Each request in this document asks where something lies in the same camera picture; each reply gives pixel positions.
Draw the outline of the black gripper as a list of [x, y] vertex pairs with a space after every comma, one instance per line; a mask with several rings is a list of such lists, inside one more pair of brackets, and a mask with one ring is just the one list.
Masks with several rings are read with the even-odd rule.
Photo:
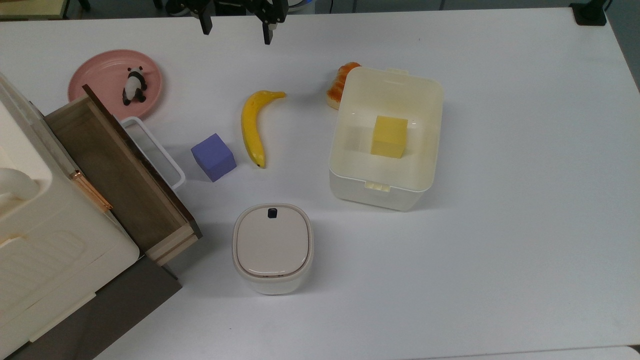
[[209, 35], [212, 30], [211, 16], [245, 16], [254, 15], [262, 21], [263, 43], [270, 45], [277, 28], [276, 15], [281, 18], [291, 9], [289, 0], [211, 0], [207, 11], [199, 14], [183, 6], [186, 0], [169, 0], [167, 2], [167, 14], [170, 17], [181, 18], [192, 16], [198, 19], [204, 35]]

